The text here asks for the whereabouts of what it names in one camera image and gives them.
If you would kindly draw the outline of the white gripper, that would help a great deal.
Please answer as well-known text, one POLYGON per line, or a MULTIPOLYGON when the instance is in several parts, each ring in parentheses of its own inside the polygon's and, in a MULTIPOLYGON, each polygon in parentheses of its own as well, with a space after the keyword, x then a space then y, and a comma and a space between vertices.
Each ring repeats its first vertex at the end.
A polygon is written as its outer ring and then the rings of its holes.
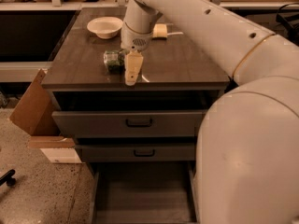
POLYGON ((152 39, 152 33, 140 34, 133 31, 126 23, 121 28, 121 48, 130 52, 125 56, 125 84, 134 86, 140 73, 145 50, 152 39))

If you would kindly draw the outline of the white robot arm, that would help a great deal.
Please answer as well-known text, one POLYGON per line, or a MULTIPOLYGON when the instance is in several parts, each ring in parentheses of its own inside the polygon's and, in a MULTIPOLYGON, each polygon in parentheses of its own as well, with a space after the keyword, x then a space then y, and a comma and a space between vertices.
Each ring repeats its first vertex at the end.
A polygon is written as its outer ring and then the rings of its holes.
POLYGON ((152 14, 173 22, 237 85, 200 126, 200 224, 298 224, 297 46, 207 0, 129 0, 123 45, 149 28, 152 14))

